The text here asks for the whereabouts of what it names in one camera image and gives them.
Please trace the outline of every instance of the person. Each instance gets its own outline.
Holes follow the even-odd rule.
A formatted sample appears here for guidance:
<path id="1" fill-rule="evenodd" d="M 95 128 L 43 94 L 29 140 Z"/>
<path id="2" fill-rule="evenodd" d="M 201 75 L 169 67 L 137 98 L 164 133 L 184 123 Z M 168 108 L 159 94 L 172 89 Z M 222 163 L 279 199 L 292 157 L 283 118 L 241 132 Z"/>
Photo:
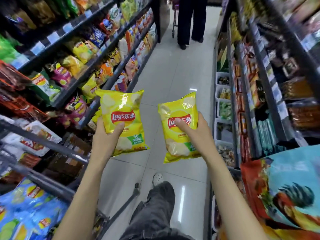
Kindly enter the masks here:
<path id="1" fill-rule="evenodd" d="M 191 39 L 202 43 L 206 26 L 206 7 L 208 0 L 180 0 L 178 14 L 178 44 L 182 50 L 190 42 L 191 18 L 193 29 Z"/>
<path id="2" fill-rule="evenodd" d="M 175 119 L 175 123 L 190 137 L 192 144 L 201 153 L 208 166 L 212 188 L 228 239 L 267 240 L 262 226 L 247 205 L 218 153 L 211 129 L 202 114 L 199 113 L 197 129 L 191 129 L 179 118 Z M 124 123 L 120 123 L 113 133 L 106 134 L 102 119 L 98 120 L 97 130 L 93 136 L 90 162 L 53 240 L 91 239 L 102 172 L 117 145 L 124 126 Z M 193 239 L 177 229 L 170 228 L 174 201 L 174 189 L 169 182 L 162 182 L 155 186 L 150 190 L 147 202 L 140 203 L 134 211 L 129 226 L 120 239 Z"/>

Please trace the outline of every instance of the white tile floor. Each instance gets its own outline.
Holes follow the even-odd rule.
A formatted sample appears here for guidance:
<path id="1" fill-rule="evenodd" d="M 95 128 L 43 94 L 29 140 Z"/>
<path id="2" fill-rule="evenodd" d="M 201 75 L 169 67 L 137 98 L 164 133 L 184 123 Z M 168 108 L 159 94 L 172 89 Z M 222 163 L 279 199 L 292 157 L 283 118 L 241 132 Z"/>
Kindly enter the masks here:
<path id="1" fill-rule="evenodd" d="M 131 214 L 140 201 L 146 200 L 156 172 L 163 173 L 175 191 L 176 201 L 170 225 L 196 240 L 203 239 L 207 167 L 202 158 L 163 164 L 165 142 L 157 105 L 180 99 L 190 88 L 197 89 L 196 102 L 209 125 L 212 125 L 212 70 L 216 26 L 221 8 L 208 7 L 202 44 L 190 40 L 181 50 L 177 28 L 171 36 L 173 11 L 162 42 L 157 44 L 146 64 L 135 91 L 144 89 L 140 113 L 150 150 L 124 154 L 110 159 L 100 187 L 98 207 L 107 216 L 115 212 L 132 195 L 134 184 L 140 184 L 140 195 L 114 222 L 104 240 L 117 240 L 126 229 Z"/>

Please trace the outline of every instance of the foot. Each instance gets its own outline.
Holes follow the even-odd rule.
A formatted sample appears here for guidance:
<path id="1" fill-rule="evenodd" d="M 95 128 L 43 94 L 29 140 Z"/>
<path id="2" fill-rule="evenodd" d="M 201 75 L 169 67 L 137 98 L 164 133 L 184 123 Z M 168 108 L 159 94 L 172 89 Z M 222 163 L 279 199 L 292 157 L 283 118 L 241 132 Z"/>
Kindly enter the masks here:
<path id="1" fill-rule="evenodd" d="M 185 50 L 185 49 L 187 48 L 187 46 L 186 46 L 185 44 L 179 44 L 179 46 L 180 46 L 180 48 L 181 48 L 182 50 Z"/>
<path id="2" fill-rule="evenodd" d="M 163 175 L 161 173 L 156 173 L 152 179 L 152 185 L 155 187 L 163 182 Z"/>
<path id="3" fill-rule="evenodd" d="M 203 37 L 200 39 L 200 40 L 194 40 L 194 41 L 197 41 L 199 43 L 203 43 Z"/>

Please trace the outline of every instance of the black pants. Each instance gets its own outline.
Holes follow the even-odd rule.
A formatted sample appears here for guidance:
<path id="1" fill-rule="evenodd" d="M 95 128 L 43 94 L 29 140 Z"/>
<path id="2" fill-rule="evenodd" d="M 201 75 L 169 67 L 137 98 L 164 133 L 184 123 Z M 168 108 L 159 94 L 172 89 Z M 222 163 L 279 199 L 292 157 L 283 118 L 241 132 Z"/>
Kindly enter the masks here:
<path id="1" fill-rule="evenodd" d="M 170 228 L 175 194 L 169 182 L 149 191 L 146 202 L 140 202 L 120 240 L 183 239 L 194 240 L 178 229 Z"/>
<path id="2" fill-rule="evenodd" d="M 191 38 L 200 40 L 203 38 L 206 26 L 206 6 L 208 0 L 180 0 L 178 15 L 178 44 L 189 44 L 191 18 L 193 12 L 193 30 Z"/>

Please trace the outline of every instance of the aisle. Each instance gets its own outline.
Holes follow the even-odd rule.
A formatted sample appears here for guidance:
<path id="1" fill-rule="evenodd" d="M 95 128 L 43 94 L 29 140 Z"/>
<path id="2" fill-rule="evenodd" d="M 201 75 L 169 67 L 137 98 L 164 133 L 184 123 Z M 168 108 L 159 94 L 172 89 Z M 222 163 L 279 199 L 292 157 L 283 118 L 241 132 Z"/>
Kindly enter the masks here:
<path id="1" fill-rule="evenodd" d="M 134 92 L 144 89 L 140 106 L 146 144 L 150 150 L 120 155 L 110 159 L 102 176 L 98 207 L 107 216 L 115 212 L 131 196 L 134 184 L 140 184 L 140 196 L 134 200 L 107 231 L 104 240 L 117 240 L 127 227 L 131 214 L 152 188 L 152 178 L 161 172 L 175 190 L 176 201 L 171 227 L 180 229 L 196 240 L 203 239 L 207 167 L 202 158 L 163 164 L 165 142 L 158 115 L 159 103 L 174 101 L 197 90 L 198 110 L 212 125 L 212 69 L 216 26 L 221 8 L 208 7 L 202 44 L 190 40 L 181 50 L 177 29 L 171 36 L 173 11 L 162 42 L 157 44 L 144 68 Z"/>

